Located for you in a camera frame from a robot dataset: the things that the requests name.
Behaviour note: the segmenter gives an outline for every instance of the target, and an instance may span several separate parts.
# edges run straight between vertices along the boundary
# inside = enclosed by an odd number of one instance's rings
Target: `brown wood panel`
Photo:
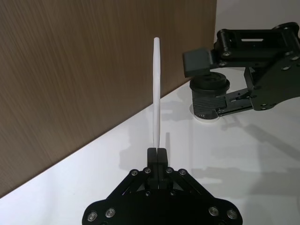
[[[212,47],[215,0],[0,0],[0,196],[148,106],[181,53]]]

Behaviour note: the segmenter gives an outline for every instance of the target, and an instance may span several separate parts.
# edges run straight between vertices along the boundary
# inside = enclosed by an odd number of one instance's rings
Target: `white tabletop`
[[[245,88],[242,71],[216,70]],[[245,225],[300,224],[300,98],[204,124],[184,84],[162,98],[161,147],[209,192],[235,204]],[[79,225],[133,169],[146,166],[152,106],[0,199],[1,225]]]

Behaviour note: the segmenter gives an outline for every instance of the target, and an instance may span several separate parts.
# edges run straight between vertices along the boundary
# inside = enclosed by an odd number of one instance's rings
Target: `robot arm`
[[[271,30],[220,30],[214,49],[183,54],[191,77],[194,114],[202,119],[244,110],[268,110],[300,96],[299,26],[289,22]],[[247,88],[226,94],[230,82],[214,68],[245,67]]]

